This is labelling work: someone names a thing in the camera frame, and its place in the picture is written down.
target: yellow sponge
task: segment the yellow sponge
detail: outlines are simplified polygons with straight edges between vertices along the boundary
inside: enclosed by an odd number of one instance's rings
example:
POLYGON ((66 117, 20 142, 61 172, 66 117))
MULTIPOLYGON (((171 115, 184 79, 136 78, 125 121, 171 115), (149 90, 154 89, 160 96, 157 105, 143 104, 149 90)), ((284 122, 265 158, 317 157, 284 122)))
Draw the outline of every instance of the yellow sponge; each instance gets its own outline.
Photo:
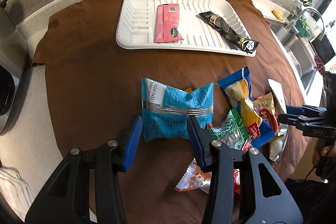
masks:
POLYGON ((283 18, 283 16, 276 10, 273 10, 272 13, 275 15, 275 17, 281 21, 285 21, 285 19, 283 18))

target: blue snack package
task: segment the blue snack package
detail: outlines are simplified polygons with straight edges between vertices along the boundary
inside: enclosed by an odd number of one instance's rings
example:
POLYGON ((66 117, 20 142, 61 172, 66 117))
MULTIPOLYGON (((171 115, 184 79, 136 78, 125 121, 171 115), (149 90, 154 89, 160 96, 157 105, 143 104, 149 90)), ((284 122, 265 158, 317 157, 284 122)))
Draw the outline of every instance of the blue snack package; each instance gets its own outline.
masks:
POLYGON ((187 117, 195 115, 201 128, 211 123, 213 87, 211 83, 190 93, 142 78, 142 119, 145 141, 156 138, 189 139, 187 117))
POLYGON ((253 108, 251 76, 248 67, 218 80, 217 83, 225 91, 231 106, 238 110, 245 128, 251 135, 252 146, 258 148, 275 137, 273 129, 253 108))

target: white plastic tray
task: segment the white plastic tray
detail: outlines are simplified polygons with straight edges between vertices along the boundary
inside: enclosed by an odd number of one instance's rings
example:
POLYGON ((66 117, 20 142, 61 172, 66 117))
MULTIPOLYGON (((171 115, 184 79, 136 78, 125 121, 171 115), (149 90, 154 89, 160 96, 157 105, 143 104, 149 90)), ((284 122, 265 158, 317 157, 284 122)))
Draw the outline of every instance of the white plastic tray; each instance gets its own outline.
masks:
POLYGON ((117 27, 117 43, 127 49, 169 48, 255 56, 256 51, 252 54, 240 51, 198 16, 209 10, 224 18, 236 33, 251 39, 238 15, 225 0, 124 0, 117 27), (154 43, 156 9, 158 5, 167 3, 178 3, 180 6, 177 30, 184 40, 154 43))

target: white countertop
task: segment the white countertop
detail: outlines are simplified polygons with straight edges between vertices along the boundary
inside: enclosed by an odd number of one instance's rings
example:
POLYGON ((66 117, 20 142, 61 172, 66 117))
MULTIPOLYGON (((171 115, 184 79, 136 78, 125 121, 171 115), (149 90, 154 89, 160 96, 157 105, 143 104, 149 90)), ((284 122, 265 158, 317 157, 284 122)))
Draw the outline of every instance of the white countertop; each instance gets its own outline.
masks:
MULTIPOLYGON (((28 43, 30 56, 33 56, 38 42, 47 31, 49 17, 80 1, 82 0, 55 0, 36 11, 17 26, 28 43)), ((272 14, 272 10, 277 10, 283 17, 289 15, 288 11, 268 0, 252 1, 266 19, 277 20, 272 14)), ((293 62, 280 41, 278 43, 298 77, 293 62)), ((0 159, 4 167, 18 170, 23 180, 28 183, 35 198, 62 160, 62 156, 57 148, 49 115, 44 76, 45 68, 41 66, 32 70, 30 86, 20 116, 11 131, 0 137, 0 159)), ((298 83, 303 89, 300 78, 298 78, 298 83)), ((306 103, 316 105, 318 99, 316 94, 320 88, 319 83, 320 80, 317 77, 316 86, 311 88, 312 95, 306 96, 303 89, 306 103)))

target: brown cloth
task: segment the brown cloth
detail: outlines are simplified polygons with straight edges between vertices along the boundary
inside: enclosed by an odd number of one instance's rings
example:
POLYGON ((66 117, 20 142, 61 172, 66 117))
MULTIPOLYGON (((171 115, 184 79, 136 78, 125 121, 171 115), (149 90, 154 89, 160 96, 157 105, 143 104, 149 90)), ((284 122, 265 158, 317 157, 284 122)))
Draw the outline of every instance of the brown cloth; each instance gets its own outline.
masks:
MULTIPOLYGON (((282 84, 286 104, 303 98, 279 45, 250 0, 227 0, 252 39, 260 42, 255 57, 186 50, 126 50, 116 43, 123 0, 83 0, 50 17, 34 64, 45 64, 48 105, 57 145, 93 149, 113 139, 133 114, 141 114, 141 81, 147 77, 179 89, 193 90, 248 66, 252 95, 270 92, 268 79, 282 84)), ((231 106, 214 89, 217 126, 231 106)), ((289 130, 276 169, 286 179, 303 155, 309 138, 289 130)), ((194 158, 188 140, 140 139, 133 167, 120 173, 120 189, 129 224, 200 223, 207 195, 201 190, 174 190, 194 158)))

